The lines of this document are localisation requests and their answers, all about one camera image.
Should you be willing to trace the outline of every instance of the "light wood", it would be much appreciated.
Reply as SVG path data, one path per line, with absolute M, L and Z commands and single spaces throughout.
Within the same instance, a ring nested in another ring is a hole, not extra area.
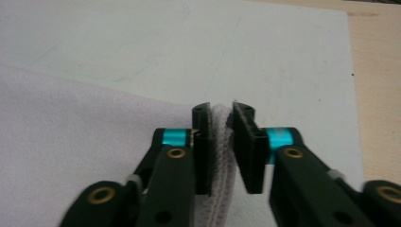
M 401 6 L 338 0 L 263 2 L 348 12 L 365 180 L 401 184 Z

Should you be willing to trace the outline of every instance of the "blue tape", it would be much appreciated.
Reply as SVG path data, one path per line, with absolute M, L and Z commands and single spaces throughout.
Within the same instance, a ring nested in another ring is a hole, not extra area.
M 288 128 L 267 128 L 266 133 L 269 136 L 271 151 L 269 164 L 274 164 L 277 150 L 285 145 L 293 145 L 294 140 Z
M 163 144 L 174 147 L 185 147 L 186 129 L 165 129 Z

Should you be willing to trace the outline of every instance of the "white cloth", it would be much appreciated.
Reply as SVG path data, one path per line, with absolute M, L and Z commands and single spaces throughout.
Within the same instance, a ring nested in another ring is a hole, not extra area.
M 192 107 L 0 65 L 0 226 L 59 225 L 88 185 L 124 183 L 156 128 L 190 128 Z M 235 176 L 229 113 L 213 109 L 213 196 L 197 196 L 197 227 L 223 226 L 227 215 Z

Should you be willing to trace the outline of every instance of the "wooden surface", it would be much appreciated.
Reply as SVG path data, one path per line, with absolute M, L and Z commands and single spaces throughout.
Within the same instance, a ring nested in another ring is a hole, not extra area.
M 401 6 L 338 0 L 264 2 L 348 12 L 365 180 L 401 183 Z

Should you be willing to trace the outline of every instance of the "dark object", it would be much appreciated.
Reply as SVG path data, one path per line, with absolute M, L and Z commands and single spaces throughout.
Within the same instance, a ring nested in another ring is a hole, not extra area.
M 401 226 L 401 186 L 385 181 L 352 189 L 294 128 L 262 128 L 254 108 L 234 103 L 234 151 L 248 193 L 263 191 L 275 162 L 270 206 L 279 227 Z M 192 110 L 193 129 L 157 129 L 127 184 L 85 189 L 61 227 L 193 226 L 195 194 L 210 195 L 214 139 L 209 103 Z

